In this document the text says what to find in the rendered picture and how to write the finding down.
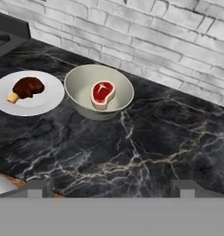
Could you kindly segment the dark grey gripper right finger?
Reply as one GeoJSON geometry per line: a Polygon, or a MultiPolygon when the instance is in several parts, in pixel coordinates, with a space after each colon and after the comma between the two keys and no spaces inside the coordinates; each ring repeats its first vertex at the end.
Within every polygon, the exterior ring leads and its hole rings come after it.
{"type": "Polygon", "coordinates": [[[207,190],[193,180],[172,180],[171,197],[179,198],[220,198],[223,194],[207,190]]]}

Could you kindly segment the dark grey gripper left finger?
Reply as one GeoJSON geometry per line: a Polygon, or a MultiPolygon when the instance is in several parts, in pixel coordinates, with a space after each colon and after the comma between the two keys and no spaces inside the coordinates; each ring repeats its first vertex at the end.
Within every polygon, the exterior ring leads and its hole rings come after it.
{"type": "Polygon", "coordinates": [[[16,190],[0,194],[0,197],[19,197],[19,198],[47,198],[53,196],[51,184],[46,181],[34,180],[28,182],[16,190]]]}

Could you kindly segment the white round plate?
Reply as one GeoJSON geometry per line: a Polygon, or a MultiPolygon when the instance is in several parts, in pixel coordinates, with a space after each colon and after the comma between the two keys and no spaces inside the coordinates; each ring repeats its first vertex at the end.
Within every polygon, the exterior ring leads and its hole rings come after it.
{"type": "Polygon", "coordinates": [[[55,76],[35,70],[18,71],[0,78],[0,111],[16,116],[39,115],[57,107],[65,96],[62,82],[55,76]],[[32,98],[11,103],[7,98],[14,85],[23,77],[36,77],[44,85],[44,91],[32,98]]]}

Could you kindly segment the pale grey bowl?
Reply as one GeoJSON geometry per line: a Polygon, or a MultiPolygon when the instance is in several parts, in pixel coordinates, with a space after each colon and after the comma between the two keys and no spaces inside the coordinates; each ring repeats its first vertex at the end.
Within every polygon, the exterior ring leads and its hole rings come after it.
{"type": "Polygon", "coordinates": [[[65,76],[65,92],[75,109],[91,120],[105,121],[131,104],[135,90],[130,80],[119,71],[105,65],[82,65],[72,69],[65,76]],[[100,82],[111,82],[115,87],[114,97],[105,110],[93,106],[92,87],[100,82]]]}

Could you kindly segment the dark brown cooked steak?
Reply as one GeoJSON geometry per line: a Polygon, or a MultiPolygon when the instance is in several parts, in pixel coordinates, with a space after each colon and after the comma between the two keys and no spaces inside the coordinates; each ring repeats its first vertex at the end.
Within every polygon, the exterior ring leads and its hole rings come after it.
{"type": "Polygon", "coordinates": [[[36,77],[23,77],[12,88],[12,93],[7,100],[16,103],[18,100],[32,98],[34,94],[44,91],[44,85],[36,77]]]}

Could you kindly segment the raw red steak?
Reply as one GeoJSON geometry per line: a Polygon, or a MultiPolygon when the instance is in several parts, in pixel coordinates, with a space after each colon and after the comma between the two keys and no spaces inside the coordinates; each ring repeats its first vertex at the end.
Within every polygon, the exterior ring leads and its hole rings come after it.
{"type": "Polygon", "coordinates": [[[97,110],[106,110],[114,96],[115,86],[110,81],[98,81],[91,88],[90,99],[93,107],[97,110]]]}

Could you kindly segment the black hob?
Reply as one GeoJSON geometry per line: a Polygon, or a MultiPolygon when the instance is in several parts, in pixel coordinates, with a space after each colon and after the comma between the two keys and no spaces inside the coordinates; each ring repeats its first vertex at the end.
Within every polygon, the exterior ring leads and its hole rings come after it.
{"type": "Polygon", "coordinates": [[[28,22],[0,12],[0,57],[30,38],[28,22]]]}

